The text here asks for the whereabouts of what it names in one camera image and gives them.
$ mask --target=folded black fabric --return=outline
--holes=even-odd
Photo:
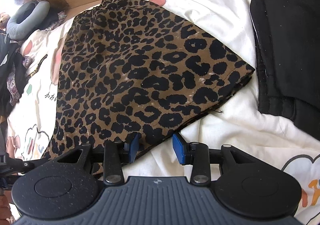
[[[320,0],[252,0],[259,111],[320,140]]]
[[[27,84],[26,71],[30,57],[17,52],[17,42],[5,42],[4,31],[0,30],[0,116],[7,117],[19,100]]]

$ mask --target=leopard print skirt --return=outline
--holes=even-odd
[[[219,107],[253,71],[219,40],[152,2],[103,0],[76,16],[67,35],[44,157],[82,143],[102,148],[135,132],[142,156]]]

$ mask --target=white bedsheet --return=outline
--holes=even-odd
[[[240,55],[242,59],[255,67],[255,44],[253,38],[252,24],[249,14],[250,0],[153,0],[159,2],[167,10],[198,25],[231,50]],[[68,21],[63,26],[52,31],[54,42],[48,42],[49,54],[57,47],[57,42],[70,28]],[[28,96],[26,86],[25,92],[21,97],[20,103],[9,117],[9,127],[12,130],[24,129],[27,126],[33,127],[35,121],[39,130],[29,131],[31,137],[42,144],[39,134],[46,129],[47,136],[50,138],[55,124],[55,104],[50,106],[50,116],[45,111],[39,113],[35,107],[35,100],[45,97],[46,93],[36,92],[40,87],[36,84],[38,79],[41,83],[48,85],[50,97],[57,86],[51,84],[49,79],[50,60],[46,59],[42,71],[33,77],[35,92]],[[51,103],[50,98],[42,99],[44,105]],[[24,103],[33,102],[33,106],[23,106]],[[206,117],[194,122],[181,131],[187,141],[199,141],[206,143],[210,148],[220,148],[222,144],[231,144],[239,149],[252,154],[253,156],[293,175],[300,182],[304,194],[300,202],[296,217],[304,224],[318,224],[320,216],[320,143],[297,129],[290,120],[283,117],[262,115],[257,110],[258,103],[258,80],[254,73],[252,80],[247,86],[238,91],[218,112],[212,112]],[[34,159],[34,153],[28,154],[29,137],[26,135],[21,141],[20,148],[16,151],[16,157],[22,156]],[[179,165],[172,148],[172,140],[169,139],[150,152],[136,160],[135,163],[124,167],[124,175],[138,176],[187,176],[190,177],[191,166]],[[212,179],[219,177],[219,169],[212,165]]]

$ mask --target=blue gripper pad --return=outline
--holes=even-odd
[[[172,136],[172,147],[174,149],[174,152],[176,153],[179,164],[185,164],[185,161],[186,161],[185,150],[186,149],[183,146],[183,144],[180,142],[180,140],[176,134],[173,134],[173,136]]]
[[[139,150],[139,139],[141,138],[141,134],[137,133],[134,139],[131,142],[129,149],[129,164],[133,163],[136,159],[137,152]]]
[[[108,187],[85,212],[59,221],[22,216],[16,225],[301,225],[293,217],[276,221],[246,220],[222,207],[210,190],[185,177],[129,177]]]

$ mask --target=circular pad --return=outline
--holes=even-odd
[[[35,185],[36,192],[47,198],[55,198],[70,191],[72,183],[61,176],[49,176],[41,179]]]
[[[298,181],[266,164],[237,165],[215,182],[214,193],[233,212],[264,220],[293,215],[301,199]]]

